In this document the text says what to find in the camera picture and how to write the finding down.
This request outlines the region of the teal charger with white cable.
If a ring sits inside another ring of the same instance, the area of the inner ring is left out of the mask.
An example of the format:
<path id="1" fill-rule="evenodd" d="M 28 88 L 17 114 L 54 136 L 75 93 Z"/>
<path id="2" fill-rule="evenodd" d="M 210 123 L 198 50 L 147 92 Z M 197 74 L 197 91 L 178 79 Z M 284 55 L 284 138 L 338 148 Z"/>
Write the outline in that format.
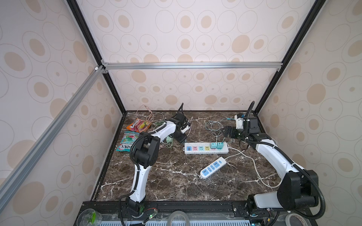
<path id="1" fill-rule="evenodd" d="M 222 135 L 223 125 L 219 121 L 207 121 L 205 123 L 205 129 L 211 132 L 211 135 L 215 137 L 216 141 L 211 143 L 211 148 L 217 149 L 218 138 Z"/>

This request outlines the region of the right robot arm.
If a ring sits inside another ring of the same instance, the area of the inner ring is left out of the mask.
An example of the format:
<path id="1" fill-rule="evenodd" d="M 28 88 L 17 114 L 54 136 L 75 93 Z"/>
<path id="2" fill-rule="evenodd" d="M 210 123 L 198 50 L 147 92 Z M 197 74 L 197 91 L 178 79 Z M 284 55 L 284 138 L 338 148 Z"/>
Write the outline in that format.
<path id="1" fill-rule="evenodd" d="M 225 137 L 244 142 L 260 153 L 274 167 L 281 179 L 277 191 L 248 197 L 249 213 L 258 209 L 284 209 L 307 219 L 320 219 L 325 214 L 326 201 L 319 188 L 317 173 L 298 165 L 269 135 L 261 131 L 258 118 L 250 115 L 254 104 L 250 104 L 245 114 L 235 115 L 234 127 L 222 129 Z"/>

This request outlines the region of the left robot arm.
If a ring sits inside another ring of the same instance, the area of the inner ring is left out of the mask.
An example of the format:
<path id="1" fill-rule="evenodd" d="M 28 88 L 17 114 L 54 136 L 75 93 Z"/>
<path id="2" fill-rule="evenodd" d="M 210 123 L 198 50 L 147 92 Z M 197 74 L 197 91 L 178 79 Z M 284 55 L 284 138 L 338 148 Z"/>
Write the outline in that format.
<path id="1" fill-rule="evenodd" d="M 163 123 L 150 132 L 142 132 L 130 148 L 130 159 L 134 163 L 134 179 L 130 193 L 122 195 L 125 207 L 133 216 L 143 213 L 146 197 L 146 185 L 151 167 L 158 159 L 160 143 L 171 137 L 179 143 L 185 143 L 185 132 L 190 128 L 190 123 L 184 114 L 183 105 L 176 113 L 164 119 Z"/>

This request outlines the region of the short blue power strip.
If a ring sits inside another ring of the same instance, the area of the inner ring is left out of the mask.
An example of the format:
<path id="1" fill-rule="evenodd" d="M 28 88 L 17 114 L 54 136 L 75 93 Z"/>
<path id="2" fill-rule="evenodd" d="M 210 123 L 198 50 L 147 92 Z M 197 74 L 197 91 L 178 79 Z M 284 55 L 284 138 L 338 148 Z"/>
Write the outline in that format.
<path id="1" fill-rule="evenodd" d="M 207 179 L 213 174 L 215 174 L 218 170 L 220 170 L 227 162 L 223 157 L 218 158 L 204 169 L 200 171 L 200 176 L 202 179 Z"/>

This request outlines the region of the long multicolour power strip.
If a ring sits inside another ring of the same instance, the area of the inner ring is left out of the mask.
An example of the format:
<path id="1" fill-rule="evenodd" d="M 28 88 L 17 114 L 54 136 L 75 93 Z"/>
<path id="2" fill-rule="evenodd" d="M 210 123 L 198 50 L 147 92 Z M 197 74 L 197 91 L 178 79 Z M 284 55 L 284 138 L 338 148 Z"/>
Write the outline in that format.
<path id="1" fill-rule="evenodd" d="M 229 152 L 228 144 L 224 142 L 223 149 L 211 148 L 211 143 L 208 142 L 192 142 L 184 144 L 185 154 L 226 154 Z"/>

